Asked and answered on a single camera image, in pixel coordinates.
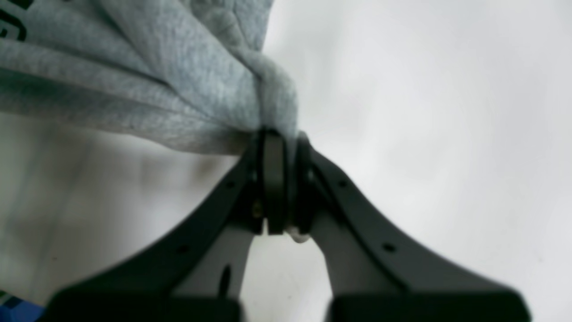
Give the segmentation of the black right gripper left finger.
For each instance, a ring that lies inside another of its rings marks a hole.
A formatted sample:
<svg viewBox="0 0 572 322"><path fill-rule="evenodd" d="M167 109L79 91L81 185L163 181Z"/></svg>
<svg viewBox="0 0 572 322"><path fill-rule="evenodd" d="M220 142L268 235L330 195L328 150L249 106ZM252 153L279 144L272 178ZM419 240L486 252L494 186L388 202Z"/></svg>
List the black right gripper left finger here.
<svg viewBox="0 0 572 322"><path fill-rule="evenodd" d="M286 225L286 144L255 134L207 198L150 247L57 293L47 322L244 322L239 302L255 235Z"/></svg>

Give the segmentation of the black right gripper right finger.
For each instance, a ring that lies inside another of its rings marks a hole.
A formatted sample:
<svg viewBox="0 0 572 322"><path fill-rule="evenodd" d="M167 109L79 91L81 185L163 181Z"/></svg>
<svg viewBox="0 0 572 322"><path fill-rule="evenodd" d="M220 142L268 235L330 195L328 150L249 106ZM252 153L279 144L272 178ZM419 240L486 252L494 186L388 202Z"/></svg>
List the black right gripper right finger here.
<svg viewBox="0 0 572 322"><path fill-rule="evenodd" d="M323 253L327 322L529 322L515 289L423 246L300 133L294 224Z"/></svg>

